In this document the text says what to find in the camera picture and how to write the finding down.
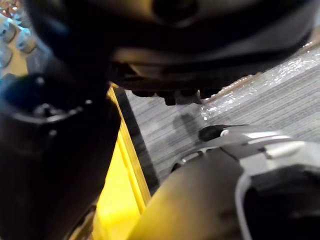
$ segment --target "white object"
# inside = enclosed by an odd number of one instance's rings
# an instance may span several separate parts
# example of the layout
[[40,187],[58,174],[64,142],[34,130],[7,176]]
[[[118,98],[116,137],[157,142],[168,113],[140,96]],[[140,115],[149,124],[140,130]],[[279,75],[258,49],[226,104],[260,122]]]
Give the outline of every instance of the white object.
[[15,46],[21,52],[29,54],[33,49],[36,48],[37,44],[29,30],[22,30],[17,37]]
[[3,42],[10,43],[12,39],[14,39],[15,34],[16,34],[16,27],[12,23],[5,21],[0,26],[0,39]]
[[0,45],[0,68],[5,68],[8,66],[12,59],[12,50],[6,45]]

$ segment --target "yellow stripe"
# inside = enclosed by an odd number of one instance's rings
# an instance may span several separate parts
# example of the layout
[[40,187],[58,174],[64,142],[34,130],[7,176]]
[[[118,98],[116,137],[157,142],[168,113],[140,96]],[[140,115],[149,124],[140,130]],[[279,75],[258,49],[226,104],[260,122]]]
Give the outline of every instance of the yellow stripe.
[[120,110],[119,103],[116,98],[116,94],[114,89],[111,87],[108,96],[112,99],[112,101],[117,105],[119,109],[119,113],[121,116],[121,126],[118,137],[118,143],[121,146],[121,154],[123,163],[128,171],[128,176],[130,179],[130,184],[134,193],[134,197],[136,199],[137,206],[139,208],[140,213],[144,211],[147,203],[151,199],[151,195],[144,177],[144,174],[141,169],[141,165],[136,154],[134,145],[130,138],[130,134],[127,128],[127,125],[124,121],[123,114]]

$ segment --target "yellow panel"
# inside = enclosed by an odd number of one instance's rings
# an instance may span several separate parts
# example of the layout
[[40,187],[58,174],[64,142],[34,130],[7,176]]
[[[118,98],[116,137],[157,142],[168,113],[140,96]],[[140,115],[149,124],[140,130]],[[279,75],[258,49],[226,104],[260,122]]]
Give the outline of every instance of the yellow panel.
[[[113,89],[109,96],[118,105]],[[94,240],[127,239],[151,198],[122,114],[121,119],[113,157],[97,203]]]

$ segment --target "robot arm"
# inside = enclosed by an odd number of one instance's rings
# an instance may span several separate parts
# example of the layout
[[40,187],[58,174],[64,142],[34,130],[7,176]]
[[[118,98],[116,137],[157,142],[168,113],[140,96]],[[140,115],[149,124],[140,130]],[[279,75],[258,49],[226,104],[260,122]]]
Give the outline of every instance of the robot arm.
[[179,163],[129,240],[310,240],[319,234],[319,144],[225,126]]
[[58,61],[43,74],[0,86],[4,240],[61,240],[99,196],[120,126],[116,106],[105,97],[109,81],[166,100],[176,91],[210,96],[302,46],[319,1],[25,5],[38,37]]

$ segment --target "plastic wrap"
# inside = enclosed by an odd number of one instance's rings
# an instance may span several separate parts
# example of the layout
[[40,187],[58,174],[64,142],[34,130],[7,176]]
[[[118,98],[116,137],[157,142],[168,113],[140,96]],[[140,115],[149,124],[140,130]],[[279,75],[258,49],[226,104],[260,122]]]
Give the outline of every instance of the plastic wrap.
[[320,47],[318,42],[311,41],[283,64],[265,73],[243,77],[213,97],[207,98],[201,107],[201,115],[205,121],[216,118],[318,65]]

